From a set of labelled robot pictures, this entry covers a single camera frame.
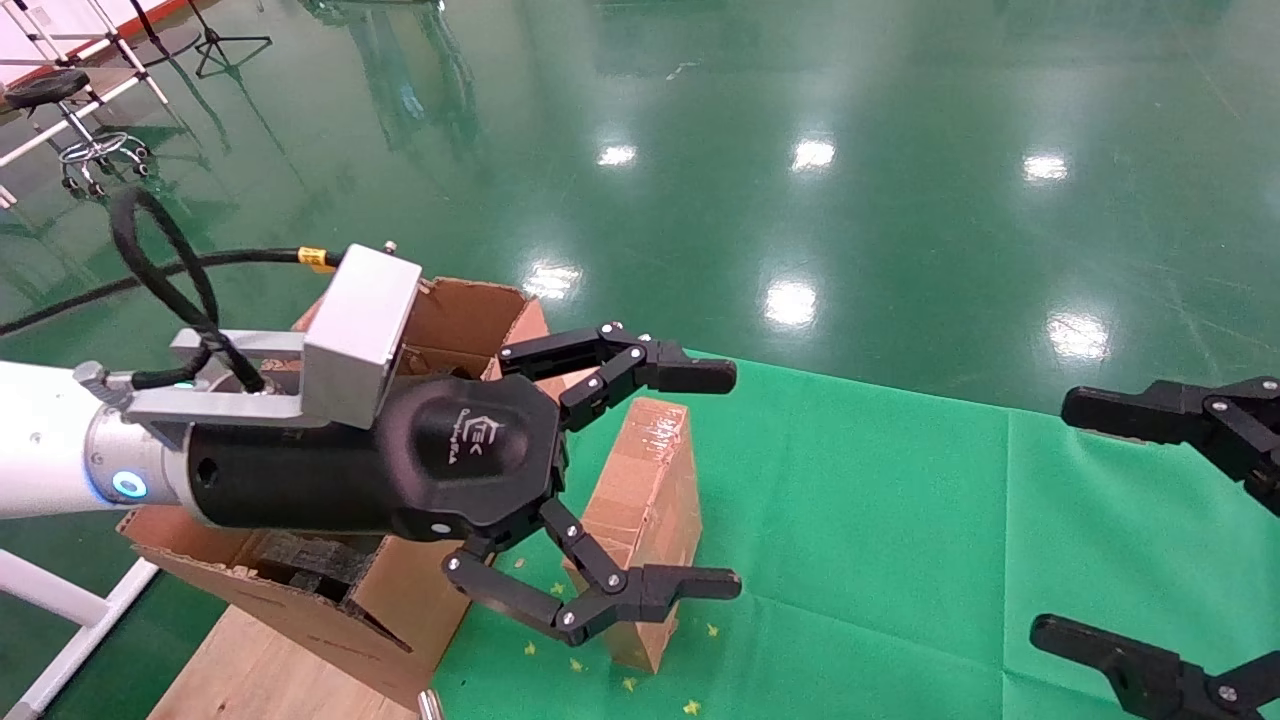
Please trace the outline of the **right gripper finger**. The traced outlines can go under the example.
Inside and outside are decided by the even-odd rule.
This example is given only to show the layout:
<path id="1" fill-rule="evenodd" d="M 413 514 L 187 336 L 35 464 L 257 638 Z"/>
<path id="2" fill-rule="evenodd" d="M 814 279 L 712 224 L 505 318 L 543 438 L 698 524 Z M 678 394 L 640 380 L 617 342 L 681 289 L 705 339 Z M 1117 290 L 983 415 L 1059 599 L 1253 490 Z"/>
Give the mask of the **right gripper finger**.
<path id="1" fill-rule="evenodd" d="M 1188 445 L 1279 515 L 1279 380 L 1274 377 L 1220 387 L 1155 380 L 1138 395 L 1079 386 L 1066 392 L 1060 416 L 1082 430 Z"/>
<path id="2" fill-rule="evenodd" d="M 1030 643 L 1101 673 L 1135 717 L 1261 719 L 1279 697 L 1277 651 L 1211 675 L 1172 651 L 1053 614 L 1033 620 Z"/>

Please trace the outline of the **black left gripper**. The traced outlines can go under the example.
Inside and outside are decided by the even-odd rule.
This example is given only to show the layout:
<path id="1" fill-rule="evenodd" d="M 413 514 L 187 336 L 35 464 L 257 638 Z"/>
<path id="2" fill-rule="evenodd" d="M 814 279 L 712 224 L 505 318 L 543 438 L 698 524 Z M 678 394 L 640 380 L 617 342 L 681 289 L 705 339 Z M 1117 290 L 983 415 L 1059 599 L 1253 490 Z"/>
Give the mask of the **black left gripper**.
<path id="1" fill-rule="evenodd" d="M 691 357 L 618 323 L 506 345 L 498 363 L 516 377 L 399 380 L 367 429 L 198 424 L 187 448 L 192 510 L 225 528 L 513 543 L 563 487 L 561 427 L 579 432 L 644 388 L 727 395 L 737 382 L 733 361 Z M 585 377 L 559 405 L 534 384 L 575 373 Z M 662 624 L 685 598 L 742 591 L 726 568 L 622 569 L 557 498 L 540 506 L 539 525 L 588 583 L 570 601 L 488 565 L 494 546 L 477 537 L 444 560 L 445 578 L 567 646 L 618 623 Z"/>

